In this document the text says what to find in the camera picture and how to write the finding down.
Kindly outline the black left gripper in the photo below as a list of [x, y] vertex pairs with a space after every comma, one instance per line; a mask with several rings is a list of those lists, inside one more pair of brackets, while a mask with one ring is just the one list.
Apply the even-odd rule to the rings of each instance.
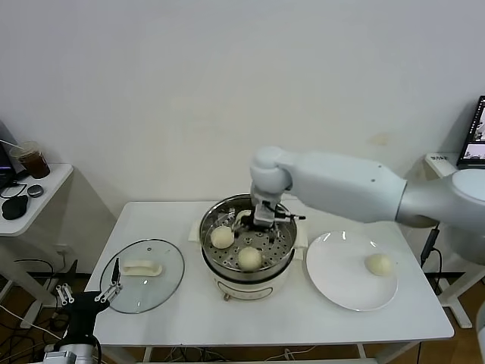
[[122, 290], [119, 262], [117, 257], [114, 260], [110, 284], [105, 290], [73, 294], [70, 284], [76, 278], [78, 260], [73, 261], [61, 283], [55, 288], [58, 299], [63, 304], [63, 309], [69, 318], [66, 337], [78, 338], [93, 335], [97, 315], [105, 311]]

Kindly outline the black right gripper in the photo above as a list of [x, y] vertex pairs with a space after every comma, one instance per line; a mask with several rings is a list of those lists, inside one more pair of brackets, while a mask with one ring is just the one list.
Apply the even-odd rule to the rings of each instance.
[[263, 211], [255, 211], [250, 216], [236, 217], [231, 224], [230, 229], [232, 232], [237, 232], [243, 228], [247, 228], [252, 231], [266, 231], [269, 230], [269, 242], [281, 242], [284, 235], [277, 223], [288, 222], [288, 218], [284, 214], [267, 213]]

